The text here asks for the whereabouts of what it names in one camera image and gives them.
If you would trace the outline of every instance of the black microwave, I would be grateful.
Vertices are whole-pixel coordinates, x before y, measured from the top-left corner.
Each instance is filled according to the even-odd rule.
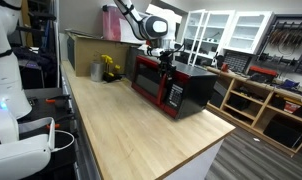
[[[172,80],[158,73],[159,61],[137,56],[132,88],[174,119],[202,111],[213,94],[217,75],[173,61]]]

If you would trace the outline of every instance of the blue light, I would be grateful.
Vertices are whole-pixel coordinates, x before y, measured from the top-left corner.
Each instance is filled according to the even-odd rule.
[[[5,104],[5,102],[0,101],[0,106],[1,106],[2,109],[8,110],[8,107],[7,107],[7,105]]]

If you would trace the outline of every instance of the white cabinet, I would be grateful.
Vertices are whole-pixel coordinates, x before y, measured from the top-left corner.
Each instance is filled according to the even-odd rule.
[[[269,11],[237,12],[224,48],[249,54],[257,53],[272,15]]]
[[[190,65],[209,63],[223,47],[226,28],[231,25],[234,11],[191,11],[182,36],[185,51],[181,54]]]

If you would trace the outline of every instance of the kitchen island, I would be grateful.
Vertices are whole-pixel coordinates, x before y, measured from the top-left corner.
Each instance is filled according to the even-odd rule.
[[[173,120],[123,79],[76,77],[62,61],[101,179],[204,179],[235,128],[207,110]]]

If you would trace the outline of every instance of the gray floor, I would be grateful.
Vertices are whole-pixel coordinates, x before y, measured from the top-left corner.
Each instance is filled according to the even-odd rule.
[[[254,135],[236,128],[228,136],[206,180],[302,180],[302,149],[291,158],[278,149],[253,140]]]

